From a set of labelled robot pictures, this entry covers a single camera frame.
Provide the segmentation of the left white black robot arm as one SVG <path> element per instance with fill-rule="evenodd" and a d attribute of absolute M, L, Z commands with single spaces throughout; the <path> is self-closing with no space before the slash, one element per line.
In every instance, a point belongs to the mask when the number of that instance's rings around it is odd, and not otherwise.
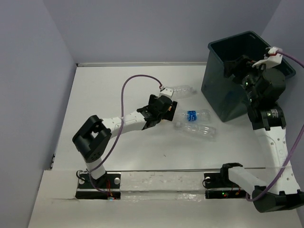
<path fill-rule="evenodd" d="M 113 144 L 116 146 L 123 133 L 152 128 L 161 120 L 172 121 L 177 104 L 164 95 L 150 95 L 146 106 L 124 117 L 101 119 L 97 115 L 90 116 L 72 138 L 85 161 L 90 184 L 100 189 L 106 182 L 102 155 L 112 138 L 116 138 Z"/>

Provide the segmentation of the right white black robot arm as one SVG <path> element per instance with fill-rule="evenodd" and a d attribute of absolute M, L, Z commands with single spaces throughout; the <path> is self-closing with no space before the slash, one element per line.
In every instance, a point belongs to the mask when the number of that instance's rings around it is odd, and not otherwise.
<path fill-rule="evenodd" d="M 285 115 L 277 103 L 286 88 L 284 74 L 275 68 L 281 62 L 270 57 L 254 61 L 245 55 L 224 62 L 224 76 L 241 85 L 249 100 L 247 114 L 262 147 L 266 176 L 261 180 L 239 163 L 226 163 L 218 180 L 223 186 L 239 186 L 260 213 L 304 204 L 304 193 L 290 163 L 295 147 L 287 149 Z"/>

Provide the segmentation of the clear bottle white blue cap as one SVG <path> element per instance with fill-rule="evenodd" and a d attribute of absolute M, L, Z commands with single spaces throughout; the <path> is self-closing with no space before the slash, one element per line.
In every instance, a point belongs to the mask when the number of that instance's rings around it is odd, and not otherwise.
<path fill-rule="evenodd" d="M 214 141 L 217 137 L 216 128 L 203 124 L 177 122 L 174 124 L 174 128 L 197 139 Z"/>

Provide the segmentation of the clear bottle blue label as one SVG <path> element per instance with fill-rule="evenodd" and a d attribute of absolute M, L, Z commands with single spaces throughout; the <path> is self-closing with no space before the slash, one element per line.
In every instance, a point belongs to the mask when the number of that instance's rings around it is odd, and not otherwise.
<path fill-rule="evenodd" d="M 174 120 L 179 122 L 202 122 L 208 123 L 211 120 L 210 111 L 202 110 L 178 110 L 175 112 Z"/>

